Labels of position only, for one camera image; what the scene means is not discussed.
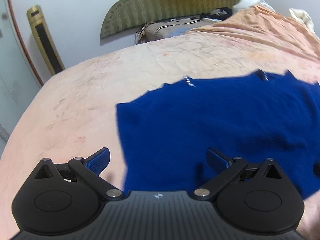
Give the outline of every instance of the peach blanket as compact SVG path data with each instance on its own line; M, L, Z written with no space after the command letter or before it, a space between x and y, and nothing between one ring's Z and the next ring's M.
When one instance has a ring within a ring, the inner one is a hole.
M53 76L21 117L0 161L0 240L18 232L11 203L43 157L64 163L108 147L111 162L101 177L123 187L126 165L115 104L186 75L217 78L289 69L296 78L313 83L320 80L319 68L320 42L309 30L254 6L224 22L90 59ZM320 193L305 206L298 230L318 240Z

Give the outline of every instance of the striped upholstered headboard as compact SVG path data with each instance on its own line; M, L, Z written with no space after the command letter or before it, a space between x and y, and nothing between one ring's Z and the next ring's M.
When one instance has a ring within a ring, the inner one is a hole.
M230 7L239 0L120 0L108 11L100 38L150 21L210 13L219 7Z

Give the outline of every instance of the white door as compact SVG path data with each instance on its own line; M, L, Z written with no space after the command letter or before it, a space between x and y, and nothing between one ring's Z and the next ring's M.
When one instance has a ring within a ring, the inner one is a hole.
M39 89L18 46L5 0L0 0L0 156L6 137Z

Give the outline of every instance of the blue garment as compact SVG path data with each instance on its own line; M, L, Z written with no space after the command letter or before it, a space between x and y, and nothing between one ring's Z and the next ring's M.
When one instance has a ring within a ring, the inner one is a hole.
M245 77L190 79L117 105L129 190L193 191L216 176L214 147L252 163L272 157L303 198L320 188L320 87L257 71Z

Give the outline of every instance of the wall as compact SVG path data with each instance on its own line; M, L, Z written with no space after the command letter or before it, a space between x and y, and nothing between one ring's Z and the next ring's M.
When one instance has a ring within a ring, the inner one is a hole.
M50 78L32 37L26 11L39 4L65 67L134 45L135 30L108 37L100 43L100 28L110 7L118 0L12 0L18 26L40 76ZM313 18L320 34L320 0L265 0L276 11L288 15L289 8L305 9Z
M36 46L27 10L39 4L51 36L66 68L92 57L134 45L136 30L129 30L103 40L100 30L104 17L118 0L12 0L22 39L39 75L45 81L50 73Z

